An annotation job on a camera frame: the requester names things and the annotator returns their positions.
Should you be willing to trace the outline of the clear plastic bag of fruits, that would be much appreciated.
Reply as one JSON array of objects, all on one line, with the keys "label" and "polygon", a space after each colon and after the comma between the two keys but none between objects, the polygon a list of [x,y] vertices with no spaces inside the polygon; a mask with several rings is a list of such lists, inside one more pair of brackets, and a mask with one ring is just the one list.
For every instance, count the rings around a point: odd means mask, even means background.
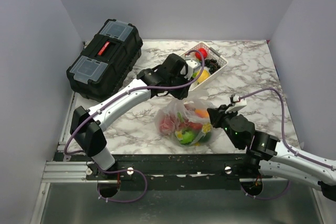
[{"label": "clear plastic bag of fruits", "polygon": [[210,122],[208,109],[215,106],[204,99],[173,99],[158,110],[154,124],[158,132],[181,146],[202,146],[219,136]]}]

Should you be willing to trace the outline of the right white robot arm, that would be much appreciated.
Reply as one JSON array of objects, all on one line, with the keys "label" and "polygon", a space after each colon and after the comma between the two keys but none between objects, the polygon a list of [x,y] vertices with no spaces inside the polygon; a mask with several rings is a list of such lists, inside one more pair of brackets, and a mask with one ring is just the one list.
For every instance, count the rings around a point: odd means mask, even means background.
[{"label": "right white robot arm", "polygon": [[277,176],[310,185],[325,198],[335,200],[335,161],[286,144],[276,136],[255,129],[253,122],[231,105],[208,108],[214,128],[222,129],[235,148],[245,150],[242,173]]}]

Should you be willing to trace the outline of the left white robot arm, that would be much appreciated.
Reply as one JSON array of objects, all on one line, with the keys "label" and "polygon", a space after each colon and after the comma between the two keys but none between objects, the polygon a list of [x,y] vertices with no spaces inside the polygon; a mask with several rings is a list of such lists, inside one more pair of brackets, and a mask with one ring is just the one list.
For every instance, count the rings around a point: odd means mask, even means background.
[{"label": "left white robot arm", "polygon": [[70,134],[82,151],[98,166],[104,179],[116,175],[116,160],[107,148],[105,130],[120,116],[136,105],[168,92],[173,97],[187,97],[189,82],[198,71],[199,64],[170,54],[162,64],[141,70],[124,89],[99,104],[75,109]]}]

